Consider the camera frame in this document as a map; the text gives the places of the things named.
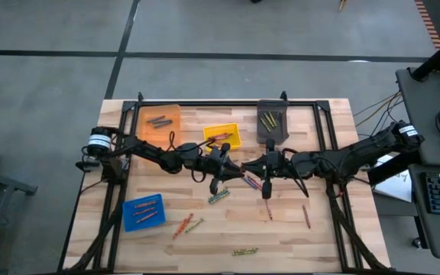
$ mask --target yellow tray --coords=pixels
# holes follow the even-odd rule
[[[242,146],[241,141],[241,134],[238,130],[238,124],[237,123],[230,123],[226,125],[216,125],[216,126],[210,126],[203,128],[203,137],[205,138],[205,141],[207,141],[210,137],[216,136],[218,134],[233,134],[232,136],[228,137],[227,139],[219,141],[221,144],[229,143],[230,149],[238,149]]]

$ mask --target blue tray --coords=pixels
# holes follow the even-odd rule
[[[156,201],[157,203],[153,205],[141,207],[139,209],[135,208],[136,205],[140,205],[146,202],[153,202],[153,201]],[[151,228],[154,226],[162,225],[164,222],[166,222],[166,214],[164,213],[164,204],[162,203],[161,194],[156,194],[140,199],[134,199],[131,201],[123,202],[123,205],[121,207],[123,208],[123,222],[125,224],[125,232]],[[155,209],[149,212],[145,212],[144,214],[134,215],[135,212],[139,212],[141,210],[145,210],[150,207],[155,207]],[[146,219],[141,223],[137,223],[139,219],[155,211],[157,211],[156,215]]]

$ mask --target black metal frame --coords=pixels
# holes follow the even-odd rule
[[[287,100],[286,93],[283,92],[281,94],[281,99]],[[141,106],[154,106],[154,105],[167,105],[167,104],[179,104],[181,106],[257,106],[257,101],[255,100],[231,100],[231,101],[145,101],[142,94],[139,93],[139,99],[138,101],[125,101],[122,106],[121,110],[121,117],[120,117],[120,124],[119,128],[121,130],[125,129],[125,122],[127,121],[128,114],[130,112],[133,112],[132,117],[132,123],[130,128],[130,134],[135,134],[136,132],[136,125],[137,125],[137,119],[138,119],[138,111]],[[317,136],[319,139],[319,146],[320,150],[327,149],[325,144],[325,136],[322,129],[322,120],[320,112],[325,113],[325,118],[327,122],[328,127],[328,135],[330,138],[332,149],[338,148],[337,138],[335,135],[335,128],[334,123],[332,120],[332,114],[330,110],[330,104],[328,101],[289,101],[289,106],[304,106],[312,108],[314,118],[315,118],[315,129],[317,131]],[[122,146],[121,139],[117,140],[117,146]],[[76,201],[76,206],[74,209],[73,214],[73,220],[70,223],[69,231],[67,234],[66,243],[64,245],[63,253],[61,255],[60,264],[57,270],[57,273],[64,273],[64,274],[86,274],[86,273],[114,273],[115,269],[115,259],[116,259],[116,253],[118,248],[118,236],[120,234],[120,226],[121,226],[121,207],[119,207],[125,200],[125,193],[128,185],[128,174],[129,169],[126,169],[125,175],[123,177],[123,181],[120,182],[120,191],[118,195],[118,202],[117,202],[117,208],[113,210],[112,214],[110,213],[111,208],[111,200],[113,197],[113,189],[114,185],[109,183],[108,188],[105,195],[105,203],[103,205],[103,211],[102,211],[102,220],[100,224],[100,231],[98,233],[98,236],[93,241],[92,246],[90,249],[88,249],[88,252],[83,255],[83,257],[87,257],[85,261],[82,262],[81,267],[78,269],[63,269],[63,262],[66,256],[68,244],[70,241],[70,235],[73,228],[73,222],[76,214],[76,209],[79,203],[79,197]],[[327,181],[327,187],[328,188],[334,188],[333,184]],[[343,186],[340,187],[341,191],[345,191],[345,188]],[[344,206],[345,211],[345,217],[348,222],[348,224],[353,229],[353,232],[355,233],[354,228],[354,217],[352,215],[351,211],[351,203],[349,201],[349,196],[347,192],[344,192],[342,195],[342,204]],[[361,260],[361,254],[359,250],[356,248],[355,243],[353,240],[351,240],[351,248],[353,251],[353,257],[354,257],[354,264],[355,268],[348,266],[348,257],[346,254],[345,246],[344,246],[344,238],[341,231],[341,224],[340,222],[335,218],[335,214],[332,211],[332,220],[334,224],[334,232],[335,232],[335,239],[338,246],[338,256],[339,261],[341,263],[341,272],[348,272],[350,271],[357,271],[358,273],[371,273],[373,271],[377,272],[385,272],[385,270],[365,270],[363,269],[362,260]],[[110,246],[110,252],[108,257],[108,263],[107,267],[103,268],[101,267],[101,258],[102,258],[102,244],[108,235],[109,231],[113,227],[113,234],[112,234],[112,241]],[[91,257],[94,258],[94,261],[92,263],[92,269],[86,270],[85,268],[88,266],[89,262],[91,261]]]

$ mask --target orange tray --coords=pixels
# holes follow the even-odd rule
[[[154,124],[147,122],[153,118],[165,116],[162,120],[172,120],[173,123],[161,128],[154,128]],[[181,138],[181,108],[179,105],[162,105],[141,107],[138,112],[138,138],[154,146],[166,150],[169,147],[169,133],[174,131],[174,146],[182,144]]]

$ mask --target small object in tray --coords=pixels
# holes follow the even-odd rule
[[[264,125],[264,128],[266,129],[266,131],[268,133],[270,133],[271,129],[269,129],[269,126],[267,125],[266,121],[262,117],[259,117],[259,119],[260,119],[260,122]]]
[[[154,122],[154,129],[162,128],[162,127],[169,125],[169,124],[172,124],[172,123],[173,123],[172,120]]]
[[[148,209],[144,209],[144,210],[142,210],[142,211],[135,212],[134,215],[144,214],[144,213],[147,213],[147,212],[152,211],[152,210],[154,210],[154,209],[155,209],[155,207],[150,207],[150,208],[148,208]]]
[[[149,119],[149,120],[147,121],[147,123],[154,123],[154,122],[157,122],[157,121],[159,121],[159,120],[161,120],[161,119],[163,119],[163,118],[165,118],[165,117],[166,117],[165,115],[161,115],[161,116],[159,116],[159,117]]]
[[[233,134],[229,134],[229,133],[223,133],[223,134],[217,134],[214,135],[213,137],[210,137],[212,139],[214,139],[215,141],[221,141],[221,140],[226,140],[229,137],[231,137]]]
[[[269,115],[267,115],[267,113],[263,113],[264,117],[266,118],[267,122],[269,122],[269,124],[271,125],[272,128],[274,127],[274,122],[271,121],[271,118],[269,117]]]
[[[136,206],[134,206],[134,207],[135,207],[135,208],[142,208],[142,207],[145,207],[145,206],[154,205],[154,204],[156,204],[156,203],[157,203],[156,201],[146,202],[146,203],[141,203],[141,204],[139,204],[139,205],[136,205]]]
[[[273,117],[273,113],[271,113],[271,111],[269,111],[268,114],[269,114],[269,117],[271,118],[271,121],[274,124],[274,127],[276,127],[278,124],[276,123],[276,119],[274,119],[274,117]]]
[[[135,223],[141,223],[145,220],[147,220],[148,218],[153,217],[154,215],[157,215],[157,211],[150,213],[149,215],[146,215],[145,217],[139,219],[138,221],[136,221]]]
[[[196,227],[198,227],[198,225],[202,222],[204,222],[205,220],[203,218],[201,218],[199,221],[197,221],[194,225],[191,225],[190,228],[186,229],[185,233],[190,233],[193,229],[195,229]]]
[[[250,254],[256,254],[259,248],[248,248],[248,249],[239,249],[234,250],[234,253],[232,253],[232,256],[242,256],[242,255],[250,255]]]

